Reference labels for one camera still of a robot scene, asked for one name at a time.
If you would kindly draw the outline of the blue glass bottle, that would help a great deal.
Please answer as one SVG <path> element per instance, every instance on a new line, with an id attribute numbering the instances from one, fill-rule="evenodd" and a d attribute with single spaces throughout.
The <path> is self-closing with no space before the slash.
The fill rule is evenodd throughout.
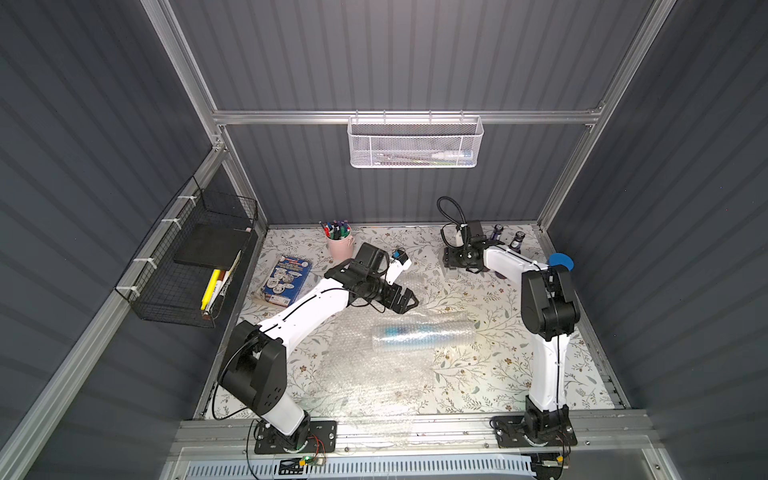
<path id="1" fill-rule="evenodd" d="M 409 324 L 386 326 L 380 338 L 383 346 L 391 348 L 429 348 L 447 344 L 454 340 L 454 333 L 449 329 L 433 326 Z"/>

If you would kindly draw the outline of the clear bubble wrap sheet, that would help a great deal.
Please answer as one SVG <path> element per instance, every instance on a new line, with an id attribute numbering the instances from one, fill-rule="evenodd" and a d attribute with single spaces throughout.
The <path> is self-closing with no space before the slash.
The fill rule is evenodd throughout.
<path id="1" fill-rule="evenodd" d="M 315 416 L 396 416 L 479 411 L 481 294 L 471 282 L 407 272 L 399 284 L 419 305 L 405 314 L 358 303 L 332 318 L 322 350 L 293 368 L 292 396 Z M 437 347 L 383 346 L 386 326 L 433 325 L 454 340 Z"/>

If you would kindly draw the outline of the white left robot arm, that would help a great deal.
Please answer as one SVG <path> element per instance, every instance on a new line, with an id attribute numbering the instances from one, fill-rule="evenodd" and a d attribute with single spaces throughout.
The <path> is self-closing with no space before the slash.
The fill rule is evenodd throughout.
<path id="1" fill-rule="evenodd" d="M 355 257 L 327 270 L 312 290 L 279 314 L 257 325 L 239 323 L 230 336 L 216 386 L 269 424 L 285 448 L 300 449 L 310 435 L 311 416 L 286 393 L 288 355 L 357 300 L 397 314 L 415 308 L 413 291 L 396 283 L 411 265 L 402 249 L 388 253 L 362 244 Z"/>

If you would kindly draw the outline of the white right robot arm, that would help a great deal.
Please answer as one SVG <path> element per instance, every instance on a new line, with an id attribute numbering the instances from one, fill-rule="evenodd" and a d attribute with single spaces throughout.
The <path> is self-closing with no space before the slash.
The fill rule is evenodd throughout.
<path id="1" fill-rule="evenodd" d="M 471 273 L 492 271 L 520 288 L 521 319 L 532 336 L 532 382 L 518 431 L 533 446 L 576 443 L 565 396 L 564 361 L 581 318 L 566 265 L 531 260 L 489 239 L 477 221 L 451 221 L 454 242 L 445 241 L 443 265 Z"/>

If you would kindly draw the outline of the purple bottle left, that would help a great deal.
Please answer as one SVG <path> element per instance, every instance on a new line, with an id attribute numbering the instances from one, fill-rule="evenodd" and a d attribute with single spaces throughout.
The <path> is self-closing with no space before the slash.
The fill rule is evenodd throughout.
<path id="1" fill-rule="evenodd" d="M 503 230 L 504 230 L 504 227 L 502 225 L 500 224 L 494 225 L 489 242 L 492 244 L 502 244 L 501 235 L 503 233 Z"/>

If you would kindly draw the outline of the purple bottle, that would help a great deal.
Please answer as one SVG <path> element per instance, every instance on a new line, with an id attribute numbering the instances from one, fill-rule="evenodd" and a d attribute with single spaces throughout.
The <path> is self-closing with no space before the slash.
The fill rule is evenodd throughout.
<path id="1" fill-rule="evenodd" d="M 521 254 L 522 243 L 525 237 L 526 237 L 526 234 L 524 231 L 521 231 L 521 230 L 516 231 L 512 240 L 509 243 L 510 249 L 518 254 Z"/>
<path id="2" fill-rule="evenodd" d="M 504 230 L 504 227 L 502 225 L 500 224 L 494 225 L 489 242 L 492 244 L 502 244 L 501 235 L 503 233 L 503 230 Z"/>

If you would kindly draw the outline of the pink pen holder cup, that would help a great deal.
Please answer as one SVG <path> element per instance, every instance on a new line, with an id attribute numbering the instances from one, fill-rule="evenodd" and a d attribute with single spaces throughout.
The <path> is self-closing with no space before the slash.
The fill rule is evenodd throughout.
<path id="1" fill-rule="evenodd" d="M 349 234 L 339 239 L 327 239 L 330 256 L 335 264 L 354 257 L 355 239 Z"/>

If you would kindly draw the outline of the purple bottle right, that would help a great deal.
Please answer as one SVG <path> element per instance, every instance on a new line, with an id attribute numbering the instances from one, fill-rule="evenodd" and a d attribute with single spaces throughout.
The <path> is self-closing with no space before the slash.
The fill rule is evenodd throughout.
<path id="1" fill-rule="evenodd" d="M 512 240 L 509 243 L 510 249 L 518 254 L 521 254 L 522 243 L 525 237 L 526 237 L 526 234 L 524 231 L 521 231 L 521 230 L 516 231 Z"/>

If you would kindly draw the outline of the blue children's book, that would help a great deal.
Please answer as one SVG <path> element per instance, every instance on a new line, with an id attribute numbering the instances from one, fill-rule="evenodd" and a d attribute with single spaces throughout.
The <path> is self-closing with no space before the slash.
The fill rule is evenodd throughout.
<path id="1" fill-rule="evenodd" d="M 263 287 L 263 299 L 272 305 L 292 305 L 309 278 L 312 262 L 299 257 L 281 255 Z"/>

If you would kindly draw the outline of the blue-lidded pencil tube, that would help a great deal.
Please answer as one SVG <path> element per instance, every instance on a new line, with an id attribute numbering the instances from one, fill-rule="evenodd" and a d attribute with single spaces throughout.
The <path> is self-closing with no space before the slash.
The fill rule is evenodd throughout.
<path id="1" fill-rule="evenodd" d="M 547 263 L 550 267 L 563 266 L 569 271 L 572 271 L 575 267 L 574 260 L 570 256 L 560 252 L 551 254 Z"/>

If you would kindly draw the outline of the yellow highlighter marker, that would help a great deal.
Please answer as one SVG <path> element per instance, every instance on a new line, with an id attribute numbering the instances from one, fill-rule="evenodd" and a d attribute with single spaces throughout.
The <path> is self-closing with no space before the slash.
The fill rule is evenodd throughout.
<path id="1" fill-rule="evenodd" d="M 203 297 L 202 297 L 202 300 L 201 300 L 201 306 L 200 306 L 200 310 L 201 311 L 205 311 L 207 309 L 208 305 L 210 304 L 210 302 L 211 302 L 211 300 L 212 300 L 212 298 L 214 296 L 214 293 L 216 291 L 216 287 L 217 287 L 217 284 L 219 282 L 219 277 L 221 276 L 221 274 L 222 274 L 222 271 L 220 269 L 215 269 L 212 272 L 211 277 L 210 277 L 210 279 L 208 281 L 208 284 L 206 286 L 206 290 L 205 290 L 205 292 L 203 294 Z"/>

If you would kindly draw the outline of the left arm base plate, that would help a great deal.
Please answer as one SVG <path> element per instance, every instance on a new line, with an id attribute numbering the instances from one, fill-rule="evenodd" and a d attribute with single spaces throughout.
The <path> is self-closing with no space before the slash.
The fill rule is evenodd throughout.
<path id="1" fill-rule="evenodd" d="M 338 437 L 338 423 L 334 420 L 309 420 L 299 425 L 291 435 L 260 421 L 252 433 L 255 454 L 310 454 L 333 453 Z"/>

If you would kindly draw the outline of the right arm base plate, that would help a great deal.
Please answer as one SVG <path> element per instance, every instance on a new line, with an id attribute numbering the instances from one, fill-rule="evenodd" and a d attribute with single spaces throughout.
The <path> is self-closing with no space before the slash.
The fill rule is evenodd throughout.
<path id="1" fill-rule="evenodd" d="M 489 421 L 499 448 L 565 447 L 578 444 L 567 415 L 546 414 L 543 420 L 523 414 L 493 416 Z"/>

